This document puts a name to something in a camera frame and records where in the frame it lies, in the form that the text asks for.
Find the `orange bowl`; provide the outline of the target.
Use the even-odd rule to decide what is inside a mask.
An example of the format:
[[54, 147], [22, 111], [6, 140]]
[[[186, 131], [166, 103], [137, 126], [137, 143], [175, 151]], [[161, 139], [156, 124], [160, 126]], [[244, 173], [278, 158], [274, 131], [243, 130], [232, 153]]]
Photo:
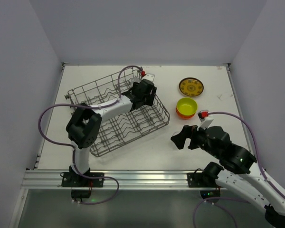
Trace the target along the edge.
[[176, 111], [177, 115], [183, 119], [190, 119], [196, 113], [196, 110], [194, 108], [191, 108], [191, 107], [181, 107], [180, 109], [178, 109], [176, 107], [175, 111]]

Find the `lime green bowl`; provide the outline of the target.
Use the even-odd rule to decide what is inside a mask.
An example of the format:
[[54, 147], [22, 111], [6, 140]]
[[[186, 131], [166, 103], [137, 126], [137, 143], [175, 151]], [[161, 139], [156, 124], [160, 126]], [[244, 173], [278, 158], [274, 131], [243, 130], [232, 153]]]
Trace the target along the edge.
[[198, 109], [198, 104], [195, 100], [193, 100], [192, 98], [190, 97], [184, 97], [184, 98], [181, 98], [177, 104], [176, 104], [176, 107], [178, 109], [180, 109], [181, 107], [191, 107], [191, 108], [194, 108], [196, 111]]

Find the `grey wire dish rack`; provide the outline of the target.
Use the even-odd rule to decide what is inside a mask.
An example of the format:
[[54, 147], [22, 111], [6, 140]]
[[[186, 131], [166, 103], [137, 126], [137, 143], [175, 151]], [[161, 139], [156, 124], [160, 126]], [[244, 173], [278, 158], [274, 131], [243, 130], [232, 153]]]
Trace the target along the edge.
[[101, 157], [167, 126], [170, 114], [154, 80], [154, 74], [130, 67], [69, 90], [65, 97], [74, 110], [68, 138]]

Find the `yellow patterned plate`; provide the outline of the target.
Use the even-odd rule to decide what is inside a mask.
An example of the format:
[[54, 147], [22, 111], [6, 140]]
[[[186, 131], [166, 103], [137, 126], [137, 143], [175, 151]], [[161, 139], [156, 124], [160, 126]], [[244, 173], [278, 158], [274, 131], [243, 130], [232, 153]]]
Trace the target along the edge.
[[179, 82], [179, 90], [184, 96], [197, 97], [204, 91], [204, 84], [197, 78], [187, 77]]

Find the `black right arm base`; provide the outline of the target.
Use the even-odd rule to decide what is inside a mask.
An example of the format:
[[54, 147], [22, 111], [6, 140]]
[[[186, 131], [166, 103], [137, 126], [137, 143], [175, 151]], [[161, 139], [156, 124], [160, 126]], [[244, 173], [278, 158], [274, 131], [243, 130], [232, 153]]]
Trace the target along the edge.
[[218, 175], [224, 168], [217, 163], [210, 162], [205, 169], [198, 168], [187, 173], [187, 183], [189, 188], [212, 188], [213, 190], [200, 190], [203, 199], [221, 197], [221, 187], [216, 184]]

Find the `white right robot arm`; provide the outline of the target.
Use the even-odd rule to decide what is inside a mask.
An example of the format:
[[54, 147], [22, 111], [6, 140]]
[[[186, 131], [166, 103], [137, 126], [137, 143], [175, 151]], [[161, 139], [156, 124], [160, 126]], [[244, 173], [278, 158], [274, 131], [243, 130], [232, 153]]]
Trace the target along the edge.
[[180, 133], [171, 137], [179, 150], [184, 148], [186, 139], [190, 139], [190, 150], [200, 148], [219, 161], [210, 162], [201, 173], [192, 175], [193, 180], [232, 191], [259, 208], [273, 227], [285, 228], [285, 199], [262, 175], [254, 155], [234, 144], [220, 126], [202, 129], [185, 125]]

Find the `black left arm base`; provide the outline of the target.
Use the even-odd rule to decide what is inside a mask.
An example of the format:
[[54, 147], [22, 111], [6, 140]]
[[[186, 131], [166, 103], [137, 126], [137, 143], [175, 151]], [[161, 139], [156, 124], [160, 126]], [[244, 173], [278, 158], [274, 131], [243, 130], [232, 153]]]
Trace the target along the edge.
[[91, 172], [88, 169], [84, 175], [93, 177], [93, 179], [80, 176], [71, 167], [69, 167], [69, 171], [60, 173], [60, 177], [62, 178], [61, 186], [72, 188], [71, 198], [80, 203], [91, 197], [93, 188], [102, 188], [104, 183], [103, 172]]

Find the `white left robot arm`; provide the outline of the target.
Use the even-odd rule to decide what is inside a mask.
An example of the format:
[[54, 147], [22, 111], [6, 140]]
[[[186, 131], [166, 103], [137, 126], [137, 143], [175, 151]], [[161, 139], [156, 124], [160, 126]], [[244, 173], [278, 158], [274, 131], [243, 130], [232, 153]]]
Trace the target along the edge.
[[88, 149], [96, 141], [101, 123], [144, 105], [152, 106], [156, 90], [152, 81], [143, 79], [134, 82], [132, 88], [121, 93], [118, 98], [99, 105], [79, 105], [66, 126], [68, 138], [74, 148], [71, 169], [77, 175], [85, 175], [90, 170]]

